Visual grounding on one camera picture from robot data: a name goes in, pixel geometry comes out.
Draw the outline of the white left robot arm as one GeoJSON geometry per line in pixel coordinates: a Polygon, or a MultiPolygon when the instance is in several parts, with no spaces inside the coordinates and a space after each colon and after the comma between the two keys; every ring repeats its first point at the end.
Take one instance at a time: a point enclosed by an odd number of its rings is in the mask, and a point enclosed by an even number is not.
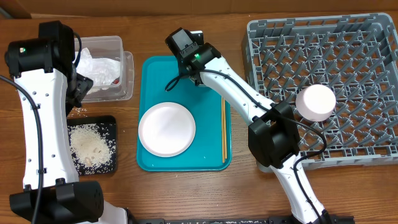
{"type": "Polygon", "coordinates": [[[35,39],[11,42],[6,82],[19,93],[25,137],[23,191],[11,210],[31,223],[134,223],[108,203],[96,181],[82,182],[70,152],[67,116],[93,81],[76,72],[81,40],[60,21],[43,22],[35,39]]]}

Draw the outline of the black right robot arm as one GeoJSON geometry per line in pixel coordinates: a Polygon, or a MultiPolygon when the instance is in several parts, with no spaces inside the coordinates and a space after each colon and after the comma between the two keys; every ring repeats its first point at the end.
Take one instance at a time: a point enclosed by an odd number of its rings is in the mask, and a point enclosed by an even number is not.
{"type": "Polygon", "coordinates": [[[303,170],[300,153],[301,122],[292,107],[261,95],[247,84],[200,32],[179,28],[165,44],[178,63],[178,76],[165,87],[170,91],[181,78],[216,91],[248,126],[248,148],[257,163],[277,176],[297,223],[329,223],[330,216],[315,196],[303,170]]]}

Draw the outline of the red snack wrapper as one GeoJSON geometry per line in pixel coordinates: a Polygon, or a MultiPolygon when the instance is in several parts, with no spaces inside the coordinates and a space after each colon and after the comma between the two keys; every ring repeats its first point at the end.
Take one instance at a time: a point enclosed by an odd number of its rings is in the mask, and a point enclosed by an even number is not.
{"type": "Polygon", "coordinates": [[[115,79],[113,82],[112,82],[112,84],[118,84],[120,82],[120,80],[119,79],[115,79]]]}

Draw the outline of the large pink plate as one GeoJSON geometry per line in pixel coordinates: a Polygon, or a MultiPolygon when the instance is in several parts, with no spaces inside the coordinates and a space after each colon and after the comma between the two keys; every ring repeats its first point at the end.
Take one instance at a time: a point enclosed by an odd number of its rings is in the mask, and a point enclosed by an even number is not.
{"type": "Polygon", "coordinates": [[[184,106],[159,103],[149,108],[139,122],[138,135],[144,149],[158,157],[173,157],[186,151],[196,134],[193,115],[184,106]]]}

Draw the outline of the wooden chopstick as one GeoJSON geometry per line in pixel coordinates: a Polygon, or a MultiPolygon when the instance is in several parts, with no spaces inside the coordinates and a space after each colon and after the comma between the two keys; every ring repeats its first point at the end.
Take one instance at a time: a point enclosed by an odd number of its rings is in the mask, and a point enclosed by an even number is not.
{"type": "Polygon", "coordinates": [[[221,137],[222,137],[222,162],[225,163],[225,103],[224,98],[221,97],[221,137]]]}
{"type": "Polygon", "coordinates": [[[225,103],[225,137],[224,137],[224,140],[225,140],[225,161],[227,160],[227,158],[228,158],[228,153],[227,153],[227,136],[226,136],[226,101],[224,100],[224,103],[225,103]]]}

